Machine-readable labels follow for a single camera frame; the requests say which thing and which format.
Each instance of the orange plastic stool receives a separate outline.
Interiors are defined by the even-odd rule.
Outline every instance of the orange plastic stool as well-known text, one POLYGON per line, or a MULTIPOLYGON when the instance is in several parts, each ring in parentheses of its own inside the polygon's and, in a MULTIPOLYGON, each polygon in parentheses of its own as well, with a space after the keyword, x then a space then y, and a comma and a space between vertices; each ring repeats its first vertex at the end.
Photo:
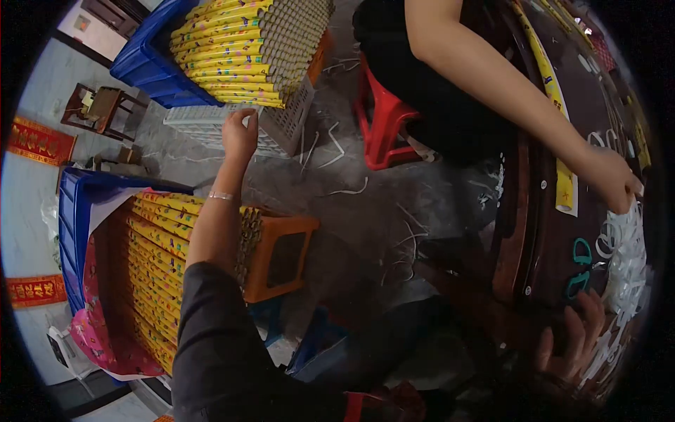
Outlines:
POLYGON ((323 71, 323 66, 326 62, 326 57, 330 57, 331 50, 333 49, 333 36, 331 35, 330 29, 326 28, 321 40, 319 41, 319 47, 317 52, 314 53, 312 61, 309 63, 309 68, 307 68, 307 75, 309 76, 309 82, 312 82, 312 86, 317 84, 317 79, 323 71))
POLYGON ((244 300, 248 303, 261 302, 297 290, 302 287, 302 270, 304 269, 304 258, 307 255, 309 240, 312 232, 319 228, 319 220, 313 217, 273 217, 271 213, 265 211, 262 220, 261 240, 253 252, 249 268, 249 274, 244 285, 244 300), (295 242, 294 246, 299 246, 298 253, 293 257, 287 257, 285 254, 293 253, 293 245, 279 243, 280 238, 284 236, 304 234, 304 239, 299 237, 288 238, 295 242), (288 264, 293 262, 296 265, 294 271, 289 272, 290 279, 278 286, 269 286, 270 268, 273 260, 281 256, 281 261, 288 264))
POLYGON ((383 170, 391 167, 395 162, 403 163, 421 159, 410 146, 394 147, 401 125, 408 119, 420 118, 420 113, 380 85, 368 68, 363 53, 361 53, 358 98, 354 102, 354 112, 363 136, 364 156, 369 169, 383 170), (372 124, 366 115, 366 104, 370 93, 373 94, 375 100, 372 124))

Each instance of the woman's arm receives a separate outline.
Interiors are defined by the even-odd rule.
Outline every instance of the woman's arm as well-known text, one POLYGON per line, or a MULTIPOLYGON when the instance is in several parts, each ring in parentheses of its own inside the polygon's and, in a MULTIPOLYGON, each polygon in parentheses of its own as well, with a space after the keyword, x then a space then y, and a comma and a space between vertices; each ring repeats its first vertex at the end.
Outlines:
POLYGON ((406 0, 405 6, 408 40, 415 57, 540 139, 594 187, 610 209, 628 212, 642 185, 623 158, 589 145, 536 86, 487 41, 462 25, 462 0, 406 0))
POLYGON ((254 109, 231 113, 223 124, 225 160, 211 189, 217 194, 231 195, 232 199, 207 198, 194 224, 187 267, 206 261, 235 277, 234 265, 241 230, 242 181, 257 145, 258 113, 254 109), (250 116, 248 128, 242 123, 247 115, 250 116))

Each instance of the red plastic stool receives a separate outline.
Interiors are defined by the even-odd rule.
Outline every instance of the red plastic stool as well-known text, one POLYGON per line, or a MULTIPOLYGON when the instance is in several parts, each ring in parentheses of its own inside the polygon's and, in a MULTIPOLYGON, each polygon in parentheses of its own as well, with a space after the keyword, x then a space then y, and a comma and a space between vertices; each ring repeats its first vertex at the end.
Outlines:
POLYGON ((363 53, 361 53, 361 73, 354 112, 363 135, 364 156, 369 169, 383 170, 391 167, 394 162, 421 159, 410 146, 394 148, 401 125, 407 119, 420 118, 420 113, 380 85, 368 68, 363 53), (372 124, 368 122, 365 109, 371 92, 375 100, 372 124))

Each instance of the blue plastic crate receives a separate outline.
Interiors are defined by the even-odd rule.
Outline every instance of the blue plastic crate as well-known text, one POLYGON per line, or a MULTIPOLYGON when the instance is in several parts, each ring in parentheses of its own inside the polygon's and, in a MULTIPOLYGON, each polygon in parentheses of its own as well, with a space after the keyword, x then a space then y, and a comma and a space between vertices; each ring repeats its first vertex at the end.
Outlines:
POLYGON ((164 0, 138 27, 119 52, 110 74, 145 92, 165 108, 223 104, 191 81, 169 51, 171 31, 199 0, 164 0))
POLYGON ((167 186, 160 181, 88 172, 73 167, 63 170, 59 184, 59 252, 61 272, 73 315, 84 308, 82 276, 89 241, 91 205, 110 199, 122 188, 145 188, 192 194, 189 188, 167 186))

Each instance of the white plastic bag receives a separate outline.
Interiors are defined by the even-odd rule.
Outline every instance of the white plastic bag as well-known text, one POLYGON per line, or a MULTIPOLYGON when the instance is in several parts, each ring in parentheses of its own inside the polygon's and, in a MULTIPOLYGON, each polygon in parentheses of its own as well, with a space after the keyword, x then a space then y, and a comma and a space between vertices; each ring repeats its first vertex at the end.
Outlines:
POLYGON ((61 255, 59 254, 59 197, 48 196, 40 206, 40 213, 47 225, 47 236, 53 243, 51 257, 61 269, 61 255))

